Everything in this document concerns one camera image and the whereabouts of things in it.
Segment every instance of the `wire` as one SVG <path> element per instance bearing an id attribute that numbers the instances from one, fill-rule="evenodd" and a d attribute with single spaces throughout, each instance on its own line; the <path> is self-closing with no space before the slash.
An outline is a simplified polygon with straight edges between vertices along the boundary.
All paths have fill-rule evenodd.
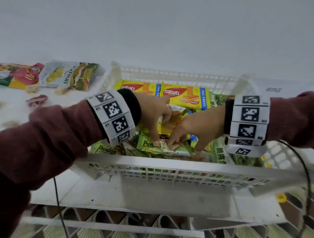
<path id="1" fill-rule="evenodd" d="M 58 197 L 58 189 L 57 189 L 56 177 L 53 177 L 53 182 L 55 183 L 56 199 L 57 199 L 57 205 L 58 205 L 58 210 L 59 210 L 59 215 L 60 215 L 61 223 L 62 223 L 64 232 L 65 232 L 65 237 L 66 237 L 66 238 L 69 238 L 68 232 L 67 232 L 67 229 L 65 228 L 64 221 L 63 221 L 63 217 L 62 217 L 62 214 L 61 214 L 61 208 L 60 208 L 59 197 Z"/>
<path id="2" fill-rule="evenodd" d="M 305 206 L 305 215 L 303 216 L 303 224 L 302 227 L 299 231 L 299 235 L 297 236 L 297 238 L 301 238 L 303 235 L 303 232 L 306 228 L 306 224 L 305 224 L 305 219 L 309 218 L 309 213 L 310 213 L 310 208 L 311 208 L 311 196 L 312 196 L 312 192 L 311 192 L 311 178 L 310 178 L 310 174 L 309 171 L 305 165 L 304 160 L 301 158 L 301 156 L 299 155 L 298 152 L 295 151 L 295 149 L 293 149 L 290 145 L 288 145 L 286 142 L 283 142 L 281 140 L 279 140 L 278 142 L 286 145 L 287 147 L 289 147 L 295 154 L 296 156 L 299 158 L 299 160 L 301 161 L 304 171 L 305 171 L 305 175 L 306 175 L 306 179 L 307 179 L 307 197 L 306 197 L 306 206 Z"/>

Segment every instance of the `basket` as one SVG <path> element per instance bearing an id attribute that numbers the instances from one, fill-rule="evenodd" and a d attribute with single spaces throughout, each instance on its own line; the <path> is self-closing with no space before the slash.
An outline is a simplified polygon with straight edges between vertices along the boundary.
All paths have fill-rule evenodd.
<path id="1" fill-rule="evenodd" d="M 239 78 L 211 74 L 181 73 L 161 70 L 122 67 L 111 63 L 111 71 L 101 92 L 112 89 L 120 79 L 136 80 L 210 88 L 210 91 L 226 95 L 254 95 L 254 87 L 248 75 Z M 197 187 L 226 194 L 243 194 L 248 190 L 254 197 L 276 194 L 306 183 L 306 177 L 298 158 L 278 142 L 268 142 L 264 156 L 268 168 L 232 164 L 214 164 L 194 161 L 141 158 L 130 156 L 89 154 L 75 161 L 71 170 L 80 176 L 97 181 L 110 182 L 115 177 L 136 186 L 137 183 L 175 186 L 179 189 Z M 307 161 L 304 153 L 301 156 Z"/>

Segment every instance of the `black cuff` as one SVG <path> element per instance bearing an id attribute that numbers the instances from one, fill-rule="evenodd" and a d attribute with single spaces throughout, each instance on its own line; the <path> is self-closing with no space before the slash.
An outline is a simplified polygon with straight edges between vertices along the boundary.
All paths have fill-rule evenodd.
<path id="1" fill-rule="evenodd" d="M 141 107 L 139 105 L 139 102 L 138 102 L 136 96 L 134 95 L 134 93 L 132 93 L 132 91 L 130 89 L 119 89 L 117 91 L 118 91 L 118 93 L 121 94 L 121 96 L 123 97 L 123 99 L 127 103 L 127 106 L 130 109 L 130 112 L 131 112 L 131 115 L 132 115 L 132 118 L 134 121 L 134 125 L 137 126 L 139 121 L 141 120 L 142 111 L 141 111 Z M 92 107 L 91 107 L 91 109 L 92 109 L 92 112 L 94 114 L 94 117 L 96 118 L 98 127 L 99 127 L 99 129 L 103 135 L 103 138 L 108 139 L 108 136 L 105 132 L 105 129 L 102 126 L 101 122 L 99 121 L 95 111 L 93 110 Z"/>
<path id="2" fill-rule="evenodd" d="M 226 101 L 226 113 L 225 113 L 225 124 L 224 124 L 224 133 L 230 134 L 230 127 L 232 121 L 233 105 L 235 101 L 233 99 L 228 99 Z"/>

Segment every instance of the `maroon sleeve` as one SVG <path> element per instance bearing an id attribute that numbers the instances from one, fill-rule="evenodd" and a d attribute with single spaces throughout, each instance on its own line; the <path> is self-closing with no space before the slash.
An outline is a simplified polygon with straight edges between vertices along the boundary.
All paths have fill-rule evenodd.
<path id="1" fill-rule="evenodd" d="M 267 140 L 314 148 L 314 92 L 288 99 L 271 98 Z"/>
<path id="2" fill-rule="evenodd" d="M 103 139 L 86 100 L 62 109 L 51 106 L 30 121 L 0 132 L 0 230 L 9 237 L 30 200 L 30 190 L 86 157 L 87 147 Z"/>

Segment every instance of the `person's right hand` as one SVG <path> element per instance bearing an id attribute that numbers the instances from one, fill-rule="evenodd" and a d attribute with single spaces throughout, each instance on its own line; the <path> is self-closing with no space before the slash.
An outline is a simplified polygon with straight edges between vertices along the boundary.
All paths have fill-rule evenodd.
<path id="1" fill-rule="evenodd" d="M 172 131 L 168 145 L 172 146 L 186 140 L 186 135 L 196 135 L 196 151 L 202 151 L 214 139 L 224 135 L 225 105 L 192 113 L 185 116 Z"/>

